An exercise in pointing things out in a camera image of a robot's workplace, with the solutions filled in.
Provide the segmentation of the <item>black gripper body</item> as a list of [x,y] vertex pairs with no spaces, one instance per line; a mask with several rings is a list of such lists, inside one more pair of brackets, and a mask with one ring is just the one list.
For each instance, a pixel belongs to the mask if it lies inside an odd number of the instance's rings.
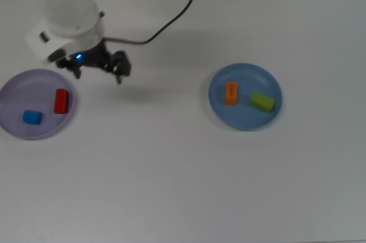
[[105,42],[101,41],[96,46],[92,47],[89,50],[78,51],[74,54],[69,55],[68,57],[63,57],[61,59],[56,60],[56,65],[59,68],[64,68],[63,61],[74,60],[78,62],[80,68],[82,66],[86,67],[94,67],[102,69],[103,71],[110,72],[110,57],[111,54],[108,52]]

